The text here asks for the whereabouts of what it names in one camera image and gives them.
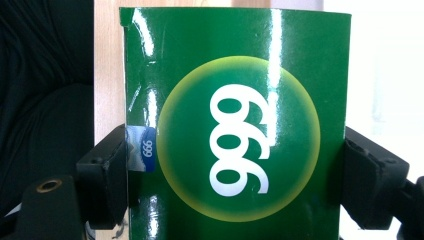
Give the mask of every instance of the glossy green surface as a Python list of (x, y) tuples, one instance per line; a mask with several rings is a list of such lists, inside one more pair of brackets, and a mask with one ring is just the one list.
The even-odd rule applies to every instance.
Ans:
[(127, 124), (158, 133), (155, 171), (129, 173), (131, 239), (338, 239), (350, 16), (128, 8), (121, 25)]

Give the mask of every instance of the green circle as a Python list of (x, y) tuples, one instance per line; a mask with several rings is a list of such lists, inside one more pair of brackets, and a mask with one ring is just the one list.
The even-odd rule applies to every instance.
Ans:
[[(259, 159), (260, 144), (249, 139), (243, 158), (260, 166), (267, 175), (267, 193), (258, 193), (260, 181), (248, 174), (240, 194), (224, 197), (209, 181), (218, 161), (209, 137), (219, 124), (210, 113), (210, 99), (222, 86), (236, 84), (254, 89), (267, 101), (272, 116), (262, 124), (262, 110), (253, 102), (244, 120), (268, 139), (270, 155)], [(236, 100), (222, 100), (224, 112), (237, 112)], [(218, 139), (222, 148), (233, 149), (239, 138)], [(174, 192), (191, 208), (222, 221), (246, 222), (272, 215), (286, 207), (309, 181), (318, 159), (320, 126), (315, 106), (306, 89), (288, 71), (268, 61), (232, 56), (210, 61), (191, 71), (172, 90), (161, 110), (157, 128), (160, 167)], [(234, 183), (240, 175), (223, 171), (220, 181)]]

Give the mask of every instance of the circular logo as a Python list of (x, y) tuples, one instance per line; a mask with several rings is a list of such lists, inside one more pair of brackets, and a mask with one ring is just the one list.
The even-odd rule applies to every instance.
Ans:
[(194, 69), (172, 90), (157, 128), (160, 167), (196, 211), (246, 222), (286, 207), (319, 154), (315, 106), (285, 69), (225, 57)]

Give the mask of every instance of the black fabric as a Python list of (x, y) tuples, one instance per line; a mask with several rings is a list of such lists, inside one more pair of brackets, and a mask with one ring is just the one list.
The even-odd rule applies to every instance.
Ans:
[(0, 0), (0, 217), (92, 147), (93, 1)]

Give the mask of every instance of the wooden surface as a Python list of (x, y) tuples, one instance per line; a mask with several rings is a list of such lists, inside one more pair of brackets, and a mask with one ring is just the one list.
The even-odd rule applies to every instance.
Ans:
[[(96, 0), (94, 12), (95, 142), (125, 122), (123, 32), (119, 7), (214, 6), (270, 7), (271, 0)], [(97, 231), (96, 239), (128, 239), (128, 216), (110, 231)]]

